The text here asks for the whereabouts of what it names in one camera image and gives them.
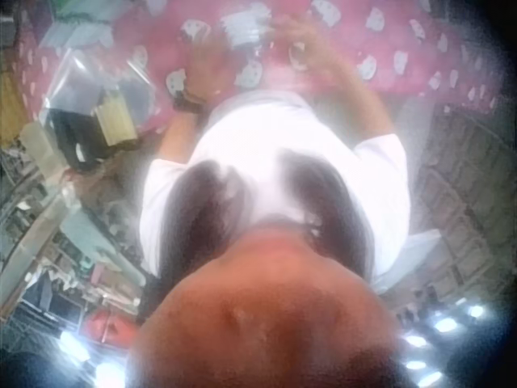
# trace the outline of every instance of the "skin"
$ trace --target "skin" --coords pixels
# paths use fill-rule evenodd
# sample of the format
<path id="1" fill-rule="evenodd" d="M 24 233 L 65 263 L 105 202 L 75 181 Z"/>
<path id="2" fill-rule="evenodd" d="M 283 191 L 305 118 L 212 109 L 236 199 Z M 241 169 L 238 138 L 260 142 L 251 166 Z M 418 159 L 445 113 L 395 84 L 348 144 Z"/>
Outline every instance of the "skin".
<path id="1" fill-rule="evenodd" d="M 163 386 L 300 386 L 303 373 L 360 378 L 394 352 L 395 332 L 362 279 L 297 232 L 268 228 L 180 282 L 141 328 L 132 363 Z"/>
<path id="2" fill-rule="evenodd" d="M 393 132 L 377 94 L 313 22 L 284 17 L 272 27 L 274 39 L 305 43 L 306 63 L 332 77 L 364 139 Z M 224 90 L 227 77 L 214 77 L 225 68 L 224 52 L 219 40 L 194 42 L 189 99 L 210 104 Z M 187 162 L 196 128 L 196 115 L 176 116 L 158 157 Z M 316 378 L 315 386 L 346 386 L 368 380 L 393 355 L 396 334 L 392 315 L 362 279 L 315 253 L 298 232 L 268 227 L 243 235 L 170 292 L 139 332 L 128 381 L 300 387 Z"/>

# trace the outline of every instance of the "dark hair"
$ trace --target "dark hair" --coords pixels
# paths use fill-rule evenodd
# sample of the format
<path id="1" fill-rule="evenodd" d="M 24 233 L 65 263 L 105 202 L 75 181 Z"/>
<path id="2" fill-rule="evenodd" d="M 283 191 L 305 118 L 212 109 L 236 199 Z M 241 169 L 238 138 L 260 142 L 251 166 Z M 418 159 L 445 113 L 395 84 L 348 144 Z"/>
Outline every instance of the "dark hair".
<path id="1" fill-rule="evenodd" d="M 296 226 L 305 229 L 315 251 L 368 280 L 370 229 L 339 173 L 326 161 L 293 152 L 282 155 L 281 166 L 287 189 L 308 214 Z M 251 201 L 241 177 L 231 169 L 223 175 L 215 162 L 201 162 L 178 180 L 162 223 L 160 278 L 149 280 L 153 296 L 142 298 L 141 314 L 149 316 L 186 275 L 225 251 Z"/>

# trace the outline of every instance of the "red tablecloth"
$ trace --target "red tablecloth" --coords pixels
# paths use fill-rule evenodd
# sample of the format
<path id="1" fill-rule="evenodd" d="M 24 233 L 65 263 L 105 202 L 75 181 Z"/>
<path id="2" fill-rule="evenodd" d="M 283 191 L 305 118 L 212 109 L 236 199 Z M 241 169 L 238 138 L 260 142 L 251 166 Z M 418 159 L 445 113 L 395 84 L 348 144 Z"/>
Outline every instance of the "red tablecloth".
<path id="1" fill-rule="evenodd" d="M 311 2 L 324 0 L 263 0 L 273 16 L 303 13 Z M 388 94 L 417 95 L 480 112 L 496 104 L 501 70 L 494 56 L 462 42 L 454 29 L 428 14 L 426 0 L 331 0 L 341 18 L 328 27 L 330 40 L 358 66 L 370 87 Z M 165 124 L 174 111 L 166 77 L 183 68 L 186 43 L 180 29 L 188 19 L 209 25 L 221 17 L 244 10 L 250 2 L 238 0 L 177 0 L 152 16 L 135 5 L 113 25 L 114 46 L 82 48 L 96 57 L 140 62 L 157 88 L 155 114 L 142 126 L 145 131 Z M 48 86 L 59 65 L 62 49 L 37 47 L 30 25 L 23 25 L 15 72 L 29 115 L 35 120 Z M 258 87 L 314 92 L 326 89 L 321 80 L 292 68 L 288 47 L 266 47 L 259 57 L 263 76 Z M 246 64 L 236 57 L 235 71 Z M 232 93 L 239 91 L 235 87 Z"/>

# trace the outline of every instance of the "white shirt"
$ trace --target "white shirt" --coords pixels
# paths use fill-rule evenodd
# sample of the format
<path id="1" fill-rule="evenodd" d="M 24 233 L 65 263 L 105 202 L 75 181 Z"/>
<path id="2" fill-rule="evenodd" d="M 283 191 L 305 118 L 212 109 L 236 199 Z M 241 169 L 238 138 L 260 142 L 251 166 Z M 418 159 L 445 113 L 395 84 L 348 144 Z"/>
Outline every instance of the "white shirt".
<path id="1" fill-rule="evenodd" d="M 285 150 L 322 158 L 343 178 L 354 205 L 371 226 L 373 275 L 388 271 L 406 240 L 410 219 L 406 152 L 394 134 L 346 147 L 299 96 L 251 92 L 223 103 L 187 164 L 155 159 L 145 182 L 140 235 L 143 267 L 159 276 L 162 219 L 178 178 L 199 162 L 233 167 L 253 193 L 250 224 L 271 215 L 303 219 L 280 178 Z"/>

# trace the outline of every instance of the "watch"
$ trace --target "watch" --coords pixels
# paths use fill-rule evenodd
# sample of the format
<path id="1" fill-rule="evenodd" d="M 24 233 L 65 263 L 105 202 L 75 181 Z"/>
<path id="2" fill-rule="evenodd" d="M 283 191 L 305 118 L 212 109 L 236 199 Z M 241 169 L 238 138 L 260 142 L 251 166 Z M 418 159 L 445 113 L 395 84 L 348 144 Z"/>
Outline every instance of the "watch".
<path id="1" fill-rule="evenodd" d="M 194 102 L 189 99 L 189 94 L 186 91 L 180 91 L 174 97 L 174 109 L 199 115 L 204 110 L 204 103 Z"/>

